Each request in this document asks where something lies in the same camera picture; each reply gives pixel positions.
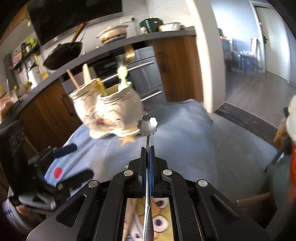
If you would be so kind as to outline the silver flower-head spoon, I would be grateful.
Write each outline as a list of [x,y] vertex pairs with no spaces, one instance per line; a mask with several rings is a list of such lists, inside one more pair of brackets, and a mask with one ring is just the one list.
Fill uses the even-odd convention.
[[145,174],[145,207],[144,207],[144,227],[143,240],[154,240],[154,227],[152,220],[152,201],[151,201],[151,164],[149,157],[149,140],[151,135],[157,131],[157,121],[149,114],[144,114],[142,119],[138,121],[137,128],[139,133],[146,137],[145,141],[145,159],[144,159],[144,174]]

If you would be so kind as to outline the beige wooden chopstick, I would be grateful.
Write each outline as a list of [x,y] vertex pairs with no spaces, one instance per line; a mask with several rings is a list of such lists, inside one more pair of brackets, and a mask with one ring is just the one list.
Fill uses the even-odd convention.
[[92,82],[92,78],[90,76],[90,72],[87,64],[83,65],[82,72],[83,72],[84,84],[85,85],[90,84]]

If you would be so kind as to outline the thin brown wooden chopstick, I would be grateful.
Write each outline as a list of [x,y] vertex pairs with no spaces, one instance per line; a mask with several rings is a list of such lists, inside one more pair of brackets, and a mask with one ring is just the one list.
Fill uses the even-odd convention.
[[73,83],[74,86],[76,87],[76,89],[79,89],[80,86],[79,86],[79,84],[77,83],[77,81],[75,80],[75,78],[74,78],[72,72],[71,72],[69,69],[67,69],[67,73],[68,73],[68,75],[69,75],[69,77],[70,77],[72,83]]

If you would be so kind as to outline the grey kitchen countertop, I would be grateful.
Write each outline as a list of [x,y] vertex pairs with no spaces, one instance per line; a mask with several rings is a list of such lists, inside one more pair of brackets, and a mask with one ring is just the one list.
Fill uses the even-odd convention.
[[137,35],[130,38],[125,38],[113,43],[98,47],[84,55],[81,55],[74,60],[70,61],[66,65],[62,66],[54,73],[49,75],[48,78],[42,81],[37,87],[35,87],[30,93],[28,93],[22,101],[16,103],[13,108],[8,112],[5,119],[1,121],[1,127],[8,125],[12,122],[20,111],[33,99],[35,98],[43,89],[50,85],[55,80],[59,79],[63,74],[66,73],[66,70],[72,70],[80,65],[85,63],[89,64],[96,60],[99,60],[103,57],[108,56],[112,51],[117,51],[129,44],[137,44],[140,42],[153,41],[158,39],[173,38],[173,37],[182,37],[182,36],[196,36],[195,27],[190,26],[186,27],[179,31],[166,31],[166,32],[154,32],[143,35]]

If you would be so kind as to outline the blue cartoon tablecloth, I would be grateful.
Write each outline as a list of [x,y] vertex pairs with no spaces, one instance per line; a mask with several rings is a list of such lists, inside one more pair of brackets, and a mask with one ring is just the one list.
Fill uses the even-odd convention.
[[[187,172],[190,164],[210,153],[208,132],[212,120],[203,106],[188,100],[152,106],[157,121],[151,135],[159,168],[160,196],[151,196],[154,235],[168,240],[202,240],[203,224],[212,218],[208,191],[200,178],[186,180],[170,165]],[[45,174],[52,185],[83,171],[94,175],[70,192],[70,197],[30,232],[28,240],[143,240],[145,194],[138,184],[138,164],[146,137],[138,133],[124,142],[108,135],[93,139],[85,125],[69,138],[78,150],[56,158]]]

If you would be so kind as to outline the white ceramic double utensil holder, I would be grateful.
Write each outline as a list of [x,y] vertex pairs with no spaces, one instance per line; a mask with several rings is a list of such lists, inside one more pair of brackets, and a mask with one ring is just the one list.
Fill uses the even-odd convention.
[[125,88],[115,84],[106,91],[108,95],[94,80],[69,94],[79,119],[89,128],[90,137],[99,139],[110,134],[120,138],[137,135],[137,121],[144,110],[132,83],[128,81]]

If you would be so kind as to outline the stainless steel oven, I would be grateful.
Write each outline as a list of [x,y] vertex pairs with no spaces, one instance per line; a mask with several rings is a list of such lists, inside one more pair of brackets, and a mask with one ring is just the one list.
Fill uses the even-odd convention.
[[[132,83],[133,89],[143,99],[143,105],[158,105],[167,102],[162,83],[162,77],[152,46],[135,50],[135,59],[127,67],[135,70],[129,71],[127,80]],[[105,79],[117,73],[115,57],[103,58],[88,65],[91,79],[100,77]]]

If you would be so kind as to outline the wooden cabinet door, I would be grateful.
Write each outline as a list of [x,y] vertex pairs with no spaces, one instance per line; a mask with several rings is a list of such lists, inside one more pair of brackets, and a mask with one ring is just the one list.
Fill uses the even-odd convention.
[[203,102],[203,83],[195,36],[152,41],[167,102]]

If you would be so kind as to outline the ceramic casserole pot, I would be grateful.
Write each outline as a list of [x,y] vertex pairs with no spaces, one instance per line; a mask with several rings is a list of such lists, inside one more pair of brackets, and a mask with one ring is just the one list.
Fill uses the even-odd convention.
[[127,29],[128,25],[115,25],[109,26],[102,32],[100,32],[96,39],[99,39],[103,45],[108,43],[112,43],[121,39],[125,39],[127,37]]

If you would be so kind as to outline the green rice cooker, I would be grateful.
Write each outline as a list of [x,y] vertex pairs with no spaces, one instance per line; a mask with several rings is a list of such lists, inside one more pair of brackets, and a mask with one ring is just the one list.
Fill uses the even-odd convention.
[[140,22],[141,34],[159,32],[159,27],[163,25],[163,21],[159,18],[148,18]]

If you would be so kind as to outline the white bowl on counter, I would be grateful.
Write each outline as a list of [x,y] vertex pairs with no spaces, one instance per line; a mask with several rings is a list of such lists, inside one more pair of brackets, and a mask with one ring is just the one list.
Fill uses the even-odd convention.
[[160,32],[171,32],[171,31],[179,31],[181,29],[181,23],[173,22],[160,25],[158,30]]

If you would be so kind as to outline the wooden chair with cloth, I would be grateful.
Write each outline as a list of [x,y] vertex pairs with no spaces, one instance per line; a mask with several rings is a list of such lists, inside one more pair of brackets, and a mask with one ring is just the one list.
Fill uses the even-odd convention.
[[260,42],[257,38],[251,38],[250,51],[240,52],[240,68],[247,72],[247,65],[255,72],[262,72],[262,56],[260,51]]

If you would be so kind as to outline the orange mesh bag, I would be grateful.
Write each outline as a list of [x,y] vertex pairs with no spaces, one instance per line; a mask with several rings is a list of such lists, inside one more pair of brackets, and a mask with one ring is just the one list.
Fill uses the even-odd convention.
[[295,201],[295,187],[296,187],[296,146],[292,145],[291,159],[290,159],[290,188],[289,201]]

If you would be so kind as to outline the white stuffed cloth item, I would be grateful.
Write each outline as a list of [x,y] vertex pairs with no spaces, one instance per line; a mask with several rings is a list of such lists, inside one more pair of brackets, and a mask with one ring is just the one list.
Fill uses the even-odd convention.
[[296,95],[294,95],[288,106],[288,117],[286,120],[287,134],[290,136],[292,141],[296,141]]

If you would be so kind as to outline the white interior door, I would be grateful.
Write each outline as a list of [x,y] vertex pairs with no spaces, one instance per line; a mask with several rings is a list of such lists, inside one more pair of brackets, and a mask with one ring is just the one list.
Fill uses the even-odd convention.
[[276,10],[263,6],[255,9],[263,34],[265,69],[289,82],[290,44],[285,24]]

